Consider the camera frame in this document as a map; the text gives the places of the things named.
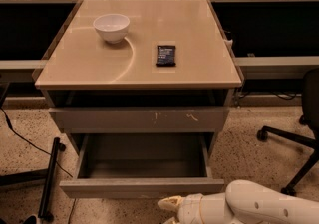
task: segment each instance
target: desk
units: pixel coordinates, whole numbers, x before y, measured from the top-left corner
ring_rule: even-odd
[[[212,6],[233,40],[245,91],[301,93],[304,74],[319,66],[318,0],[213,0]]]
[[[64,33],[62,26],[71,21],[75,3],[74,0],[0,2],[0,25],[8,29],[0,39],[0,85],[10,84],[8,96],[39,96],[32,73],[44,67]]]
[[[79,153],[70,197],[162,197],[219,192],[208,156],[241,78],[207,0],[83,0],[36,87]],[[131,20],[118,45],[93,21]],[[156,66],[157,45],[176,66]]]

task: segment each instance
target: power cord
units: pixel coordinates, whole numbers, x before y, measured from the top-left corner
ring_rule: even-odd
[[[12,123],[11,123],[11,121],[10,121],[9,116],[6,114],[6,112],[5,112],[2,108],[0,108],[0,109],[1,109],[1,111],[4,113],[4,116],[5,116],[5,118],[6,118],[6,122],[7,122],[7,125],[8,125],[8,127],[9,127],[9,129],[10,129],[15,135],[17,135],[19,138],[21,138],[21,139],[24,140],[25,142],[29,143],[29,144],[30,144],[31,146],[33,146],[34,148],[36,148],[36,149],[42,151],[43,153],[46,153],[47,155],[50,155],[50,156],[51,156],[51,153],[50,153],[50,152],[48,152],[48,151],[46,151],[46,150],[44,150],[44,149],[38,147],[37,145],[35,145],[35,144],[32,143],[31,141],[29,141],[29,140],[27,140],[26,138],[24,138],[21,134],[19,134],[18,132],[16,132],[16,131],[13,129],[13,126],[12,126]],[[57,164],[57,166],[58,166],[62,171],[64,171],[64,172],[65,172],[66,174],[68,174],[71,178],[73,178],[72,174],[71,174],[70,172],[68,172],[67,170],[65,170],[65,169],[59,164],[58,161],[56,161],[56,164]],[[71,208],[71,212],[70,212],[70,215],[69,215],[69,219],[68,219],[68,224],[71,223],[71,217],[72,217],[72,215],[73,215],[73,213],[74,213],[75,206],[76,206],[76,202],[77,202],[77,199],[74,199],[73,205],[72,205],[72,208]]]
[[[246,93],[241,92],[241,95],[239,95],[239,98],[240,98],[240,99],[243,99],[243,98],[245,98],[246,96],[248,96],[250,93],[251,93],[251,92],[246,92]]]
[[[297,97],[297,93],[293,93],[293,94],[289,94],[289,93],[275,93],[275,92],[271,92],[272,94],[278,96],[280,99],[286,100],[286,101],[291,101],[294,98]]]
[[[51,156],[51,153],[50,153],[50,152],[48,152],[48,151],[46,151],[46,150],[44,150],[44,149],[38,147],[37,145],[35,145],[35,144],[32,143],[31,141],[29,141],[29,140],[27,140],[26,138],[24,138],[21,134],[19,134],[18,132],[16,132],[16,131],[13,129],[13,126],[12,126],[12,124],[11,124],[11,121],[10,121],[9,116],[6,114],[6,112],[5,112],[2,108],[0,108],[0,109],[1,109],[1,111],[2,111],[2,112],[4,113],[4,115],[5,115],[6,122],[7,122],[7,124],[8,124],[9,129],[10,129],[15,135],[17,135],[19,138],[21,138],[21,139],[24,140],[25,142],[29,143],[29,144],[30,144],[31,146],[33,146],[34,148],[36,148],[36,149],[42,151],[43,153],[46,153],[47,155],[50,155],[50,156]],[[64,168],[59,164],[58,161],[56,161],[56,164],[57,164],[57,166],[58,166],[62,171],[64,171],[64,172],[65,172],[66,174],[68,174],[71,178],[73,178],[72,174],[71,174],[70,172],[68,172],[66,169],[64,169]]]
[[[74,209],[76,207],[76,202],[78,202],[78,200],[74,199],[73,204],[72,204],[72,208],[71,208],[71,212],[70,212],[70,215],[69,215],[69,219],[68,219],[68,224],[71,223],[71,217],[72,217],[72,215],[74,213]]]

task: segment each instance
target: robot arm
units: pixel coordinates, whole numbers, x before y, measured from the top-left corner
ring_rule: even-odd
[[[159,207],[176,213],[166,224],[313,224],[319,203],[283,195],[259,184],[236,180],[225,193],[170,197]]]

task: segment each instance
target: terrazzo floor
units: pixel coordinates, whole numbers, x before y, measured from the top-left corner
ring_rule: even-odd
[[[61,138],[66,150],[59,153],[58,161],[73,173],[77,154],[64,134],[60,134],[41,100],[6,101],[4,111],[16,132],[50,151],[53,138]],[[210,158],[214,178],[222,178],[227,185],[235,179],[248,179],[274,190],[290,181],[307,160],[311,150],[269,136],[267,142],[256,139],[263,125],[272,125],[292,132],[312,136],[311,131],[299,124],[301,106],[250,106],[230,108],[230,114]],[[47,168],[49,156],[15,135],[0,112],[0,175]],[[74,199],[59,187],[61,180],[70,176],[56,168],[54,186],[49,205],[54,215],[53,224],[128,224],[163,223],[172,214],[162,211],[155,199]],[[319,201],[319,170],[316,165],[297,185],[297,195]],[[10,186],[0,190],[0,218],[8,224],[23,223],[29,215],[38,213],[42,184]]]

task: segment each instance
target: countertop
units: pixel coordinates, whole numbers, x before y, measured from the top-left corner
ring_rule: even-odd
[[[131,20],[120,44],[93,21]],[[157,67],[157,45],[175,45],[175,67]],[[45,90],[233,88],[241,85],[207,0],[84,0],[36,81]]]

